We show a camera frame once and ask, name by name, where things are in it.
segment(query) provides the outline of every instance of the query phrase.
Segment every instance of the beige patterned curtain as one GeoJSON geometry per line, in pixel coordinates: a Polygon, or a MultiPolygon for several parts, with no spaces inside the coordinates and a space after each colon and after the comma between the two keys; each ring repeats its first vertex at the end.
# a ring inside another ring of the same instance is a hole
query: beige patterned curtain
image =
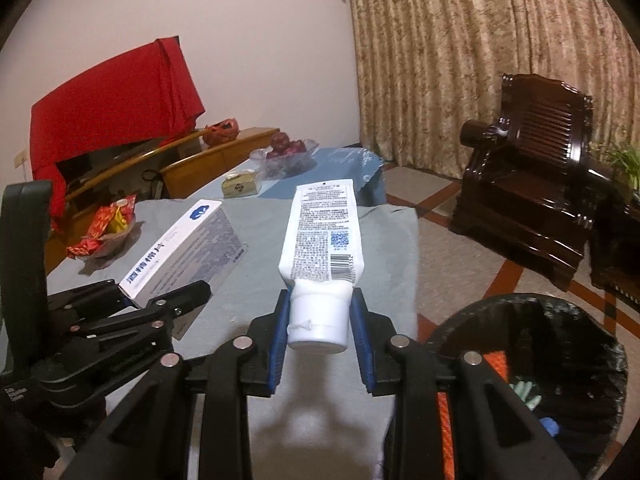
{"type": "Polygon", "coordinates": [[[502,73],[594,97],[596,142],[640,146],[640,55],[605,0],[350,0],[364,146],[460,177],[467,119],[499,113],[502,73]]]}

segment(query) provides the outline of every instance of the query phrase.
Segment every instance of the qr code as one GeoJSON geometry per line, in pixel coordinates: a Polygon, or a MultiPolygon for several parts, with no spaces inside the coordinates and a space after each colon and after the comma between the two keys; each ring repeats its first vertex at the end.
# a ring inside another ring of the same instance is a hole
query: qr code
{"type": "Polygon", "coordinates": [[[339,231],[331,233],[331,245],[336,248],[345,248],[349,245],[349,232],[339,231]]]}

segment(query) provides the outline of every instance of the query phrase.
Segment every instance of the red snack bag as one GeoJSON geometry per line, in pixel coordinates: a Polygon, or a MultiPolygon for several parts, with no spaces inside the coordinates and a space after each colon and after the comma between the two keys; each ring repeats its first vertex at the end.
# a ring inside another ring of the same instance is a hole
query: red snack bag
{"type": "Polygon", "coordinates": [[[117,210],[118,206],[115,204],[105,205],[99,208],[86,232],[86,236],[89,238],[100,238],[117,210]]]}
{"type": "Polygon", "coordinates": [[[89,256],[89,254],[95,253],[102,245],[100,240],[94,240],[93,238],[83,238],[80,243],[67,247],[66,254],[68,256],[89,256]]]}
{"type": "Polygon", "coordinates": [[[133,221],[133,211],[136,208],[136,196],[129,195],[115,202],[115,205],[120,208],[120,213],[127,221],[127,224],[130,224],[133,221]]]}

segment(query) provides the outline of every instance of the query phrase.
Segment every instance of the floor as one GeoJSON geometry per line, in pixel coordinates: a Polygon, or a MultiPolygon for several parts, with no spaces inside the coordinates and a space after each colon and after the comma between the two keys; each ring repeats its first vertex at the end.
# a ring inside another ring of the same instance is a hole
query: floor
{"type": "Polygon", "coordinates": [[[477,300],[495,294],[536,292],[580,306],[625,346],[629,365],[625,415],[607,453],[606,464],[610,463],[640,415],[640,314],[591,285],[588,257],[580,264],[568,292],[563,292],[536,272],[449,231],[459,182],[393,163],[383,169],[387,202],[413,207],[419,218],[417,310],[422,340],[452,314],[477,300]]]}

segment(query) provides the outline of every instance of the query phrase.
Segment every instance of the blue gripper pad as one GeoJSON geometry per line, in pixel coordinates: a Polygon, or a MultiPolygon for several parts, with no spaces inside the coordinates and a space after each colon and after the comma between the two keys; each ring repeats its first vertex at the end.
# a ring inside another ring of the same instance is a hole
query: blue gripper pad
{"type": "Polygon", "coordinates": [[[269,348],[268,386],[272,395],[275,393],[278,384],[280,384],[284,354],[287,350],[287,325],[289,324],[289,311],[291,308],[291,288],[287,287],[287,290],[283,290],[283,292],[284,294],[281,294],[278,298],[273,339],[269,348]]]}
{"type": "Polygon", "coordinates": [[[360,288],[354,288],[351,297],[350,311],[351,331],[353,332],[353,341],[356,347],[356,355],[358,356],[358,366],[360,367],[362,384],[367,388],[367,393],[372,394],[376,386],[376,371],[374,367],[373,348],[367,331],[368,314],[369,311],[364,301],[362,290],[360,288]]]}

